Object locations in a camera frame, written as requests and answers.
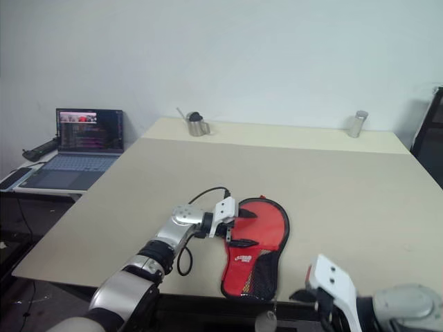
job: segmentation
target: laptop trackpad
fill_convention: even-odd
[[[66,189],[82,172],[51,171],[37,183],[40,188]]]

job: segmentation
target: laptop keyboard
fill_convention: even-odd
[[[42,168],[57,171],[105,172],[116,160],[116,157],[56,156]]]

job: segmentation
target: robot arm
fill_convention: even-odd
[[[230,223],[237,215],[238,204],[232,197],[218,202],[212,213],[194,205],[177,206],[155,237],[100,286],[86,315],[64,320],[49,331],[121,331],[137,324],[155,303],[158,285],[172,271],[174,258],[189,239],[214,237],[220,224]]]
[[[443,331],[443,303],[434,290],[408,284],[359,297],[350,276],[323,255],[308,269],[306,290],[295,292],[291,299],[315,302],[328,332]]]

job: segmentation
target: desk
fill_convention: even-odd
[[[307,267],[320,252],[347,270],[362,294],[407,282],[443,293],[443,191],[393,133],[363,132],[353,139],[332,129],[211,125],[212,136],[194,138],[181,120],[160,119],[14,275],[99,286],[155,234],[174,206],[225,185],[239,200],[263,194],[289,215],[279,301],[304,286]],[[219,199],[215,192],[198,204],[209,210]],[[221,297],[223,241],[193,239],[189,248],[190,275],[180,277],[174,269],[160,291]]]

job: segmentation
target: black cable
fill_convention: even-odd
[[[201,192],[200,194],[196,195],[193,199],[191,199],[191,200],[189,201],[188,204],[192,204],[192,203],[194,203],[197,199],[199,199],[200,197],[202,197],[204,194],[207,194],[207,193],[209,193],[209,192],[211,192],[211,191],[214,191],[214,190],[224,190],[224,198],[227,198],[227,197],[230,196],[230,191],[229,191],[228,188],[226,188],[226,187],[213,187],[213,188],[207,189],[207,190],[205,190],[204,192]],[[192,258],[191,250],[189,250],[189,248],[188,248],[188,242],[189,242],[189,240],[191,240],[192,237],[193,237],[193,235],[191,235],[191,236],[189,237],[189,239],[186,241],[184,247],[180,250],[179,256],[177,257],[177,272],[178,272],[182,277],[185,277],[185,276],[189,275],[190,272],[191,272],[191,270],[192,270],[192,263],[193,263],[194,260],[193,260],[193,258]],[[189,254],[189,267],[188,267],[187,271],[183,272],[183,271],[180,269],[180,259],[181,259],[181,255],[183,254],[183,251],[185,251],[185,250],[186,250],[186,251],[188,252],[188,254]]]
[[[21,328],[20,328],[19,332],[23,331],[23,328],[26,325],[26,320],[30,316],[29,311],[30,311],[31,306],[33,306],[34,296],[35,296],[36,291],[37,291],[37,289],[35,288],[35,280],[33,280],[33,294],[32,294],[32,296],[30,297],[30,300],[29,300],[28,310],[26,310],[26,312],[23,314],[23,324],[21,325]]]
[[[320,318],[320,324],[326,332],[335,332],[334,327],[331,325],[331,323],[327,321],[325,317]]]
[[[193,263],[193,261],[194,261],[194,259],[192,258],[192,253],[191,253],[191,250],[189,250],[189,248],[188,248],[188,242],[189,242],[189,240],[191,240],[191,238],[193,237],[194,235],[191,235],[190,237],[189,237],[189,239],[186,241],[186,243],[185,243],[185,246],[183,247],[183,249],[181,249],[180,250],[180,253],[179,253],[179,256],[177,257],[177,272],[182,276],[182,277],[186,277],[187,275],[189,275],[190,274],[190,272],[191,272],[191,270],[192,270],[192,263]],[[182,270],[181,270],[181,268],[180,268],[180,259],[181,259],[181,254],[183,254],[183,251],[187,251],[188,252],[188,254],[189,254],[189,267],[188,267],[188,269],[185,271],[185,272],[183,272]]]
[[[25,214],[23,213],[23,209],[21,208],[21,203],[20,203],[20,199],[19,198],[17,198],[17,204],[19,205],[19,211],[20,211],[20,214],[21,214],[21,218],[23,219],[26,227],[28,228],[29,235],[30,235],[30,241],[32,243],[32,242],[34,242],[34,232],[31,229],[31,227],[29,226],[28,221],[25,218]]]
[[[32,228],[29,226],[28,221],[25,218],[25,214],[23,213],[23,208],[21,207],[20,199],[18,199],[18,198],[17,198],[17,204],[19,205],[19,211],[21,214],[21,218],[23,219],[26,227],[28,228],[29,235],[30,235],[30,242],[32,244],[34,242],[34,232],[33,232]],[[30,311],[31,306],[33,305],[34,296],[35,296],[36,291],[37,291],[37,289],[35,288],[35,280],[33,280],[33,294],[30,297],[28,310],[26,310],[26,312],[23,314],[23,324],[21,325],[20,332],[23,331],[23,328],[25,327],[25,324],[26,324],[26,320],[28,319],[28,317],[30,315],[29,311]]]
[[[204,192],[201,192],[200,194],[196,195],[193,199],[191,199],[189,201],[188,204],[192,204],[194,203],[197,199],[199,199],[200,197],[202,197],[204,194],[207,194],[213,190],[224,190],[224,198],[229,197],[230,196],[230,191],[228,190],[228,188],[226,187],[213,187],[210,189],[205,190]]]

